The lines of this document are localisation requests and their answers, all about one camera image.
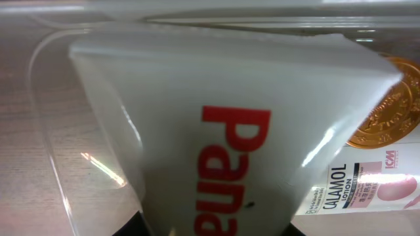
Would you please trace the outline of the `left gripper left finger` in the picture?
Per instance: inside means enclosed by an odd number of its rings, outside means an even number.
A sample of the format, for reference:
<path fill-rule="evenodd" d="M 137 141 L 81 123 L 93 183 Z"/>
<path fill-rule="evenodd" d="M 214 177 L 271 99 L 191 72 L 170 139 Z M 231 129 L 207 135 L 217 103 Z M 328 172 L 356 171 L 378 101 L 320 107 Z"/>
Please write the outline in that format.
<path fill-rule="evenodd" d="M 146 221 L 140 211 L 136 212 L 133 217 L 121 229 L 116 231 L 112 236 L 151 236 Z"/>

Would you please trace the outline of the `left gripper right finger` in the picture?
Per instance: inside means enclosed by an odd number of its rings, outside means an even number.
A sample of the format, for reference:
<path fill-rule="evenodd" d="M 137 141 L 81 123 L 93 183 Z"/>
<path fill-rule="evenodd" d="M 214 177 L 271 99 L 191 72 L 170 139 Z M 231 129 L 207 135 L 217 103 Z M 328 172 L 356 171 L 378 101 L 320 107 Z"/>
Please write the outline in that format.
<path fill-rule="evenodd" d="M 306 236 L 301 230 L 295 227 L 292 223 L 283 230 L 280 236 Z"/>

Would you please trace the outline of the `white calamine lotion bottle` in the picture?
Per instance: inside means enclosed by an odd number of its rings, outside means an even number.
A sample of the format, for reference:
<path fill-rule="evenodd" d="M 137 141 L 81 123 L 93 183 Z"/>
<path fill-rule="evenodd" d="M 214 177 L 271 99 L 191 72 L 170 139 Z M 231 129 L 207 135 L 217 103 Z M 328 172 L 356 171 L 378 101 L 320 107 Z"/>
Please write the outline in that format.
<path fill-rule="evenodd" d="M 377 149 L 345 146 L 314 183 L 301 215 L 419 209 L 419 133 Z"/>

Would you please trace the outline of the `white Panadol medicine box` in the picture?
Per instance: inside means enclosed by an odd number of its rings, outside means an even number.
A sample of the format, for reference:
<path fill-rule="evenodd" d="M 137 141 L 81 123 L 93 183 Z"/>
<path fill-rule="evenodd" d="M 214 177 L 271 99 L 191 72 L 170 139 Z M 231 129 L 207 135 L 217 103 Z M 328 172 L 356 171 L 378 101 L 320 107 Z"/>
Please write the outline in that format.
<path fill-rule="evenodd" d="M 280 235 L 399 82 L 340 34 L 108 24 L 70 59 L 154 235 Z"/>

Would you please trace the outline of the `small jar gold lid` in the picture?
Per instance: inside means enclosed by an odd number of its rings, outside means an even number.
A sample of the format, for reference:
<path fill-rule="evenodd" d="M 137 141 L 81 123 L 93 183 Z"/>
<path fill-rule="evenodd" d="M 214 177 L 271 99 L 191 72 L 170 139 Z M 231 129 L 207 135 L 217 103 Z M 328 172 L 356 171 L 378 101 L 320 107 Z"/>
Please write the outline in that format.
<path fill-rule="evenodd" d="M 419 124 L 419 64 L 388 57 L 401 72 L 402 80 L 371 111 L 347 141 L 349 146 L 375 149 L 393 144 Z"/>

